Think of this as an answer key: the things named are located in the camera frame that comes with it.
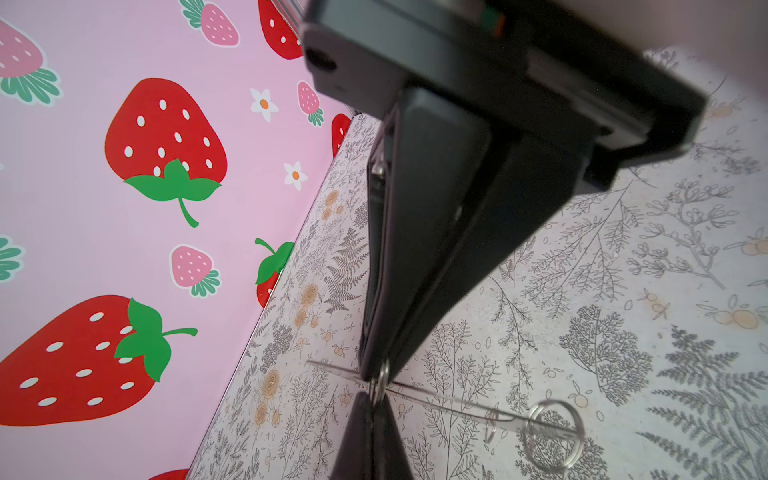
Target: metal clip wire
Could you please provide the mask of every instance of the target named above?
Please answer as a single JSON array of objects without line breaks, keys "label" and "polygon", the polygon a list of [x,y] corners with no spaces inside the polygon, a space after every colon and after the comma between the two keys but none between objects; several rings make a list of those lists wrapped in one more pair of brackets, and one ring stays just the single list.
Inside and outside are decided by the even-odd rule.
[{"label": "metal clip wire", "polygon": [[[317,369],[326,370],[335,375],[351,380],[353,382],[359,382],[360,377],[358,372],[353,370],[343,369],[338,366],[328,365],[326,363],[315,362],[313,360],[307,360],[308,364],[314,366]],[[504,412],[499,409],[486,407],[478,403],[469,402],[463,399],[457,399],[443,395],[437,392],[430,392],[429,390],[420,389],[419,387],[406,385],[400,382],[389,381],[389,362],[384,362],[379,370],[379,376],[371,380],[368,384],[368,393],[371,397],[373,405],[378,405],[384,400],[386,392],[393,395],[401,396],[404,399],[408,399],[411,402],[421,403],[428,409],[440,409],[446,412],[451,412],[453,415],[461,416],[467,419],[471,419],[477,423],[485,424],[485,443],[490,443],[496,435],[496,429],[503,429],[509,432],[517,432],[521,436],[523,445],[525,446],[525,456],[528,461],[539,468],[543,472],[560,475],[565,473],[570,467],[574,466],[576,462],[581,458],[581,454],[584,452],[584,444],[586,442],[586,432],[584,430],[584,423],[581,420],[581,416],[576,409],[566,402],[560,400],[542,400],[536,403],[527,417],[516,415],[510,412]],[[422,400],[416,398],[413,395],[408,395],[405,392],[410,392],[414,395],[437,397],[441,400],[445,400],[445,403],[450,402],[451,405],[459,404],[460,409],[453,409],[445,406],[442,402],[431,402],[429,400]],[[574,428],[564,427],[562,425],[556,425],[554,423],[542,422],[539,417],[550,406],[561,406],[568,411],[573,417]],[[484,412],[482,415],[476,415],[468,413],[470,409],[479,410]],[[556,465],[546,465],[539,462],[534,455],[534,451],[537,445],[537,437],[547,437],[550,439],[557,439],[567,442],[567,448],[569,448],[568,454],[564,460]]]}]

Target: strawberry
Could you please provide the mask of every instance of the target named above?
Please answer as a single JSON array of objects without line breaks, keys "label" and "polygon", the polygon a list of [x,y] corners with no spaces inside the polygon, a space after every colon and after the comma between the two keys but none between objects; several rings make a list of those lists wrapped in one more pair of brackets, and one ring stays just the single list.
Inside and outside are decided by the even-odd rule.
[{"label": "strawberry", "polygon": [[299,82],[299,107],[307,114],[307,120],[315,127],[323,126],[323,109],[320,108],[320,98],[305,81]]},{"label": "strawberry", "polygon": [[161,473],[149,480],[184,480],[187,477],[187,472],[189,472],[189,469],[173,470],[172,472]]},{"label": "strawberry", "polygon": [[179,84],[146,78],[128,94],[104,142],[107,162],[125,183],[157,201],[205,200],[227,174],[227,154],[195,100]]},{"label": "strawberry", "polygon": [[277,277],[280,276],[280,272],[283,271],[283,267],[288,262],[288,256],[291,250],[293,250],[293,242],[283,243],[277,249],[277,252],[260,238],[257,238],[255,243],[256,245],[263,245],[272,252],[272,255],[262,260],[259,265],[259,276],[256,279],[256,285],[258,285],[256,287],[256,297],[259,299],[259,304],[264,307],[266,306],[266,301],[270,299],[272,289],[277,283]]},{"label": "strawberry", "polygon": [[29,37],[0,18],[0,90],[28,104],[52,106],[61,97],[58,76]]},{"label": "strawberry", "polygon": [[221,285],[214,261],[202,250],[179,245],[170,253],[170,275],[180,288],[190,289],[191,296],[214,295]]},{"label": "strawberry", "polygon": [[344,135],[346,135],[349,125],[352,120],[345,114],[338,114],[333,118],[331,122],[331,141],[333,142],[333,157],[336,158],[336,154],[339,153],[341,143],[344,141]]},{"label": "strawberry", "polygon": [[190,27],[203,32],[210,43],[219,47],[236,47],[240,43],[240,35],[227,15],[215,3],[205,3],[203,0],[179,0],[182,5],[181,13],[190,21]]},{"label": "strawberry", "polygon": [[272,0],[259,0],[259,20],[264,39],[275,53],[286,60],[303,55],[301,41],[296,38]]},{"label": "strawberry", "polygon": [[143,399],[170,361],[160,314],[123,296],[85,300],[0,362],[0,425],[100,419]]}]

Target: fern illustration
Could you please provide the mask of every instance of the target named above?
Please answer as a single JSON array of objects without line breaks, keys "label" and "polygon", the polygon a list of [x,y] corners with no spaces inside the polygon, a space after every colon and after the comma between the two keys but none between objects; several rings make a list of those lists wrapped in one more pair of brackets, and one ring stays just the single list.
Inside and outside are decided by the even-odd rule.
[{"label": "fern illustration", "polygon": [[[714,353],[713,340],[673,326],[668,353],[672,368],[657,376],[673,380],[692,390],[660,389],[652,393],[679,402],[684,410],[667,407],[647,409],[679,428],[695,446],[688,447],[652,432],[637,434],[653,442],[674,458],[691,477],[706,480],[768,478],[768,406],[756,405],[758,391],[768,386],[768,373],[728,372],[739,358],[737,352]],[[675,479],[664,471],[654,478]]]},{"label": "fern illustration", "polygon": [[[533,262],[534,274],[523,290],[538,308],[548,310],[550,318],[566,312],[571,292],[591,294],[594,300],[615,300],[623,295],[624,278],[614,261],[643,217],[622,200],[632,183],[620,190],[576,197],[565,206],[579,220],[563,231],[559,247]],[[587,217],[593,208],[600,213]]]},{"label": "fern illustration", "polygon": [[368,244],[363,243],[359,231],[352,227],[347,229],[336,255],[331,257],[336,265],[329,265],[327,269],[330,275],[323,278],[328,285],[328,298],[324,303],[330,304],[326,313],[349,310],[344,303],[360,298],[360,295],[353,295],[349,291],[368,273],[368,270],[360,271],[368,254]]},{"label": "fern illustration", "polygon": [[[555,425],[571,427],[571,423],[555,410],[544,411],[541,414],[541,420]],[[565,476],[562,473],[545,472],[531,464],[525,454],[525,442],[523,436],[518,433],[516,448],[522,460],[516,460],[515,466],[520,469],[520,473],[524,477],[531,477],[531,480],[564,480],[566,478],[568,480],[608,480],[608,465],[602,457],[603,448],[590,437],[587,437],[584,443],[581,458],[568,469]],[[555,467],[562,465],[565,456],[573,447],[573,442],[568,440],[543,438],[537,440],[532,455],[538,464]]]},{"label": "fern illustration", "polygon": [[505,320],[507,323],[507,333],[498,339],[498,344],[502,348],[511,350],[511,355],[504,361],[507,373],[515,371],[513,375],[515,380],[512,382],[511,389],[507,394],[507,403],[514,412],[522,413],[528,410],[528,394],[526,392],[533,389],[531,370],[523,362],[523,352],[524,350],[537,352],[538,347],[534,343],[533,338],[523,332],[521,327],[533,323],[533,320],[524,307],[520,306],[517,302],[512,302],[507,297],[499,282],[492,276],[489,279],[493,280],[498,289],[498,306],[494,316],[491,318],[491,322],[496,323]]},{"label": "fern illustration", "polygon": [[632,250],[632,253],[637,255],[640,260],[630,258],[627,261],[631,265],[630,271],[634,275],[645,273],[656,278],[661,278],[666,272],[689,273],[709,278],[720,288],[725,289],[725,286],[714,276],[711,270],[714,257],[720,248],[708,247],[704,243],[701,228],[704,227],[709,230],[710,227],[724,228],[733,225],[736,222],[728,219],[739,212],[725,210],[722,204],[718,204],[704,213],[699,210],[696,204],[712,199],[730,198],[733,187],[720,187],[716,184],[699,187],[698,181],[688,181],[685,178],[677,182],[675,187],[677,189],[670,192],[666,200],[655,200],[646,206],[650,209],[648,215],[651,217],[674,218],[685,229],[683,234],[680,235],[675,230],[667,231],[667,227],[662,223],[649,223],[648,227],[645,228],[647,234],[641,235],[641,238],[666,237],[672,239],[675,246],[688,250],[698,268],[684,258],[671,259],[669,257],[670,252],[666,248],[651,249],[647,243],[640,243],[637,250]]},{"label": "fern illustration", "polygon": [[498,266],[498,272],[502,276],[502,280],[511,280],[512,286],[515,286],[515,272],[519,265],[528,265],[528,262],[531,261],[534,255],[534,243],[536,243],[535,235],[527,239],[504,263]]},{"label": "fern illustration", "polygon": [[560,346],[576,365],[597,376],[600,391],[616,406],[648,385],[653,358],[637,349],[637,335],[621,330],[623,325],[618,313],[601,317],[599,307],[583,306],[571,318],[568,334],[560,337]]},{"label": "fern illustration", "polygon": [[[479,402],[481,397],[487,398],[488,393],[495,390],[494,385],[498,383],[495,377],[501,373],[496,362],[491,362],[488,357],[483,356],[477,360],[472,355],[461,355],[462,348],[468,345],[467,339],[470,336],[472,334],[466,320],[458,324],[448,322],[438,325],[432,331],[430,347],[422,355],[422,361],[429,385],[436,392],[445,396],[458,396],[469,402]],[[452,401],[437,396],[429,401],[450,409],[446,412],[444,409],[424,407],[427,426],[432,430],[429,436],[437,439],[438,447],[446,450],[445,480],[474,479],[478,467],[478,456],[474,454],[478,424],[459,417],[452,411],[456,407],[464,412],[471,407],[464,404],[454,405]],[[414,458],[411,455],[414,470],[421,466],[416,464],[419,458],[421,457]],[[425,473],[422,478],[428,478],[429,470],[422,468],[422,471]]]}]

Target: white seed dot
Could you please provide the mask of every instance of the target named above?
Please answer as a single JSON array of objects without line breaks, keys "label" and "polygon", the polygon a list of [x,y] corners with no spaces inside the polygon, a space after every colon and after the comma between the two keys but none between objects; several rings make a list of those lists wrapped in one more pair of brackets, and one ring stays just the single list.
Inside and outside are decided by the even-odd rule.
[{"label": "white seed dot", "polygon": [[19,385],[18,387],[19,387],[20,389],[28,389],[29,387],[31,387],[31,386],[33,386],[35,383],[37,383],[37,382],[38,382],[38,380],[39,380],[39,378],[38,378],[38,377],[36,377],[36,376],[33,376],[33,377],[31,377],[30,379],[26,379],[26,380],[25,380],[24,382],[22,382],[22,384],[21,384],[21,385]]}]

